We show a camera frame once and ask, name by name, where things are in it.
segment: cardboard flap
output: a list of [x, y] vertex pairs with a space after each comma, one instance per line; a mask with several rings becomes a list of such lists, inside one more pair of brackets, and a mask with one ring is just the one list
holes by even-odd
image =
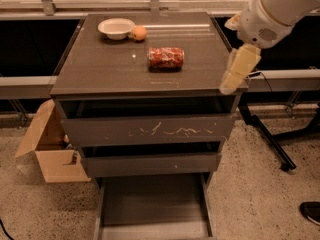
[[39, 165], [46, 182], [88, 182], [81, 157], [74, 150], [36, 151]]
[[42, 145], [61, 143], [64, 131], [62, 129], [60, 116], [56, 113], [53, 100], [41, 104], [37, 113], [23, 137], [15, 157], [18, 158], [31, 151], [37, 150]]

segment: soda can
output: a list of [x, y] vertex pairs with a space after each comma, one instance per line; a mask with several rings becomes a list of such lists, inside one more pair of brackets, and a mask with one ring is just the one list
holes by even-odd
[[180, 68], [183, 65], [184, 51], [180, 48], [149, 48], [148, 66], [150, 68]]

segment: speckled floor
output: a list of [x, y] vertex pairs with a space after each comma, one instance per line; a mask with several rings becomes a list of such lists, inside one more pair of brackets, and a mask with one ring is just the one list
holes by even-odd
[[[256, 110], [272, 133], [306, 126], [315, 108]], [[98, 193], [93, 183], [46, 184], [33, 155], [14, 154], [26, 128], [0, 122], [0, 217], [14, 239], [92, 239]], [[297, 169], [285, 173], [259, 131], [236, 121], [208, 190], [219, 240], [316, 240], [320, 227], [298, 210], [303, 201], [320, 200], [319, 135], [290, 141], [283, 148]], [[0, 239], [6, 239], [0, 230]]]

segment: black sneaker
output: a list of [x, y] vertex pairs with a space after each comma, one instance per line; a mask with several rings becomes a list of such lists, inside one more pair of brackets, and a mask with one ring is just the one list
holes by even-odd
[[320, 226], [320, 202], [304, 202], [300, 205], [300, 212], [305, 218]]

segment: robotic arm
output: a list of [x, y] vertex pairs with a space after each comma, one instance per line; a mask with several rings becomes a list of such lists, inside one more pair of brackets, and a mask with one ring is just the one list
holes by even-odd
[[237, 31], [244, 45], [231, 52], [220, 91], [234, 92], [259, 63], [261, 49], [275, 46], [299, 20], [317, 8], [320, 0], [250, 0], [242, 12], [226, 23], [227, 28]]

